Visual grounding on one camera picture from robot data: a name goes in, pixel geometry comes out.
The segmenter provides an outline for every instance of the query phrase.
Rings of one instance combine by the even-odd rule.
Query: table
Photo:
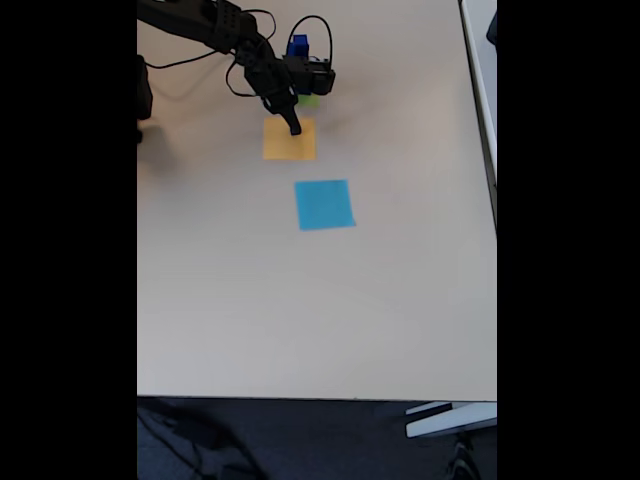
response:
[[[279,53],[297,19],[329,21],[334,90],[298,110],[317,159],[263,160],[269,114],[227,90],[230,56],[150,71],[138,394],[495,401],[496,232],[458,4],[237,4],[274,13]],[[298,32],[327,56],[320,22]],[[138,22],[148,62],[206,51]],[[294,182],[330,179],[357,226],[300,231]]]

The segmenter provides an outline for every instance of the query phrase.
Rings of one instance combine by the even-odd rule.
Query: white table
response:
[[[269,114],[227,90],[230,56],[150,71],[138,394],[495,401],[496,233],[458,4],[237,4],[274,13],[279,53],[298,18],[329,21],[333,92],[298,109],[318,157],[263,160]],[[320,22],[299,33],[327,55]],[[206,51],[138,22],[149,62]],[[300,231],[294,182],[345,178],[357,226]]]

